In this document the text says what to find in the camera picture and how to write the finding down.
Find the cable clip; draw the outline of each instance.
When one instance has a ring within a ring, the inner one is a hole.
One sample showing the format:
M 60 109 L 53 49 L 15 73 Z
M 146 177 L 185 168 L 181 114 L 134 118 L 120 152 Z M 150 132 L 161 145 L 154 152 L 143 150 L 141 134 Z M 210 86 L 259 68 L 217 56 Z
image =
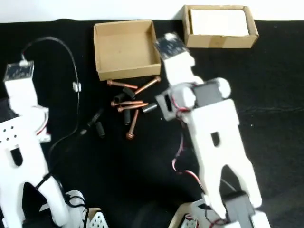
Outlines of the cable clip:
M 73 82 L 73 90 L 76 93 L 81 92 L 81 83 Z

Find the white plastic bracket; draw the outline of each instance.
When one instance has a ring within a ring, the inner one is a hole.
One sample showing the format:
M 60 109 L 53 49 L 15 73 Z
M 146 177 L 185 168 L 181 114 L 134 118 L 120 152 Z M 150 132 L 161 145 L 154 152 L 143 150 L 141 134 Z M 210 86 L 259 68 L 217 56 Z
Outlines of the white plastic bracket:
M 205 201 L 224 219 L 225 207 L 219 193 L 222 168 L 228 165 L 236 174 L 242 190 L 254 208 L 262 204 L 261 193 L 250 160 L 245 154 L 238 130 L 238 116 L 231 99 L 185 113 L 184 120 L 192 138 L 199 162 L 199 178 L 205 191 Z M 211 134 L 219 136 L 215 146 Z
M 81 92 L 81 83 L 73 82 L 73 90 L 75 92 Z
M 23 185 L 37 186 L 48 173 L 41 146 L 23 117 L 0 123 L 0 206 L 9 228 L 22 228 L 25 218 L 22 209 Z M 18 149 L 22 163 L 16 164 L 12 150 Z M 68 211 L 56 180 L 49 178 L 38 191 L 46 198 L 54 222 L 62 226 Z

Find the robotic arm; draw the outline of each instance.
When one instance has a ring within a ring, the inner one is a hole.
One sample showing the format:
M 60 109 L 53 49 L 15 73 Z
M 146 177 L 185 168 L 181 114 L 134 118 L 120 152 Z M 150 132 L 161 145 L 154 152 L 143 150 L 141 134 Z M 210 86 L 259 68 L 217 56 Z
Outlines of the robotic arm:
M 167 121 L 178 117 L 187 124 L 199 162 L 199 179 L 205 193 L 198 205 L 191 206 L 192 215 L 204 224 L 206 218 L 198 206 L 205 203 L 229 222 L 224 227 L 270 227 L 266 215 L 254 210 L 262 204 L 261 193 L 253 166 L 245 154 L 234 102 L 228 98 L 228 81 L 216 78 L 203 82 L 193 75 L 191 67 L 195 61 L 175 34 L 168 33 L 158 39 L 155 47 L 163 59 L 170 84 L 156 100 Z M 227 199 L 219 193 L 225 165 L 236 174 L 244 191 Z

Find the black cable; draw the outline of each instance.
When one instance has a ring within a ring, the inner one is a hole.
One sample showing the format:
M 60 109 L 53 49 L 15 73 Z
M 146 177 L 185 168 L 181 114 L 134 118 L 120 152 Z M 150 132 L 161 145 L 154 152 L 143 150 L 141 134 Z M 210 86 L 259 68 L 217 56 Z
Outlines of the black cable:
M 77 73 L 77 68 L 76 68 L 76 63 L 75 63 L 75 59 L 74 59 L 74 56 L 72 54 L 72 51 L 70 50 L 70 48 L 65 44 L 65 42 L 63 42 L 62 40 L 56 38 L 56 37 L 41 37 L 41 38 L 37 38 L 31 42 L 29 42 L 22 50 L 21 52 L 21 59 L 22 60 L 26 60 L 25 57 L 24 57 L 24 53 L 25 51 L 30 47 L 32 46 L 33 44 L 35 43 L 38 43 L 38 42 L 41 42 L 41 41 L 46 41 L 46 40 L 51 40 L 51 41 L 55 41 L 59 44 L 61 44 L 69 53 L 70 57 L 71 57 L 71 60 L 72 60 L 72 63 L 73 63 L 73 67 L 74 67 L 74 71 L 75 71 L 75 76 L 76 76 L 76 83 L 77 85 L 79 85 L 79 79 L 78 79 L 78 73 Z M 62 138 L 58 139 L 49 149 L 48 151 L 48 162 L 50 163 L 50 159 L 51 159 L 51 154 L 54 150 L 54 148 L 60 143 L 62 142 L 63 140 L 65 140 L 66 138 L 72 136 L 73 134 L 75 134 L 79 128 L 79 100 L 80 100 L 80 91 L 78 90 L 77 91 L 77 111 L 76 111 L 76 124 L 75 124 L 75 127 L 73 129 L 73 131 L 69 134 L 67 134 L 66 136 L 63 136 Z
M 75 198 L 82 200 L 83 203 L 76 204 L 76 205 L 72 204 L 72 203 L 71 203 L 71 200 L 72 200 L 72 199 L 75 199 Z M 82 197 L 80 197 L 80 196 L 72 196 L 72 197 L 70 196 L 70 198 L 68 198 L 68 200 L 66 201 L 66 203 L 67 203 L 67 205 L 69 205 L 71 208 L 79 208 L 79 207 L 87 208 L 85 199 L 82 198 Z
M 95 115 L 88 121 L 88 123 L 86 124 L 86 128 L 84 128 L 83 130 L 79 131 L 78 134 L 76 135 L 74 141 L 76 143 L 79 142 L 79 139 L 85 135 L 87 133 L 87 130 L 92 127 L 92 125 L 98 120 L 98 118 L 102 115 L 102 113 L 104 112 L 104 109 L 103 108 L 100 108 L 96 113 Z M 51 176 L 52 176 L 52 173 L 53 173 L 53 170 L 56 168 L 56 166 L 61 162 L 63 161 L 68 155 L 69 153 L 72 151 L 72 148 L 73 146 L 75 146 L 75 144 L 71 144 L 69 147 L 66 148 L 66 150 L 61 153 L 61 157 L 59 157 L 56 162 L 54 163 L 54 165 L 52 165 L 52 167 L 49 168 L 48 170 L 48 174 L 46 174 L 42 180 L 38 183 L 38 185 L 35 187 L 36 189 L 38 189 L 44 182 L 46 182 Z
M 89 208 L 86 209 L 85 220 L 84 220 L 84 228 L 86 228 L 88 217 L 89 217 Z

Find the white robotic arm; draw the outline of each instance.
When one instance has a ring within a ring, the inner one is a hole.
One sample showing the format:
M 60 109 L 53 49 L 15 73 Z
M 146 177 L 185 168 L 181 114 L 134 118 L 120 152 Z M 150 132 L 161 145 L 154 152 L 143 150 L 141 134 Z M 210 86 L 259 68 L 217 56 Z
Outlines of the white robotic arm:
M 238 177 L 252 207 L 260 207 L 261 194 L 240 137 L 237 112 L 233 101 L 227 99 L 229 83 L 223 78 L 203 82 L 194 76 L 191 70 L 195 65 L 194 59 L 175 34 L 166 34 L 156 41 L 155 46 L 163 59 L 170 84 L 169 89 L 158 95 L 156 100 L 166 120 L 178 115 L 188 126 L 199 163 L 199 179 L 205 191 L 202 194 L 204 203 L 220 218 L 231 217 L 228 211 L 230 201 L 224 206 L 219 193 L 222 168 L 228 165 Z M 217 136 L 218 142 L 212 139 L 213 135 Z M 194 216 L 204 220 L 201 214 Z M 266 219 L 262 226 L 256 226 L 255 219 L 251 219 L 251 227 L 268 227 L 267 217 L 263 218 Z M 247 228 L 245 223 L 240 227 Z

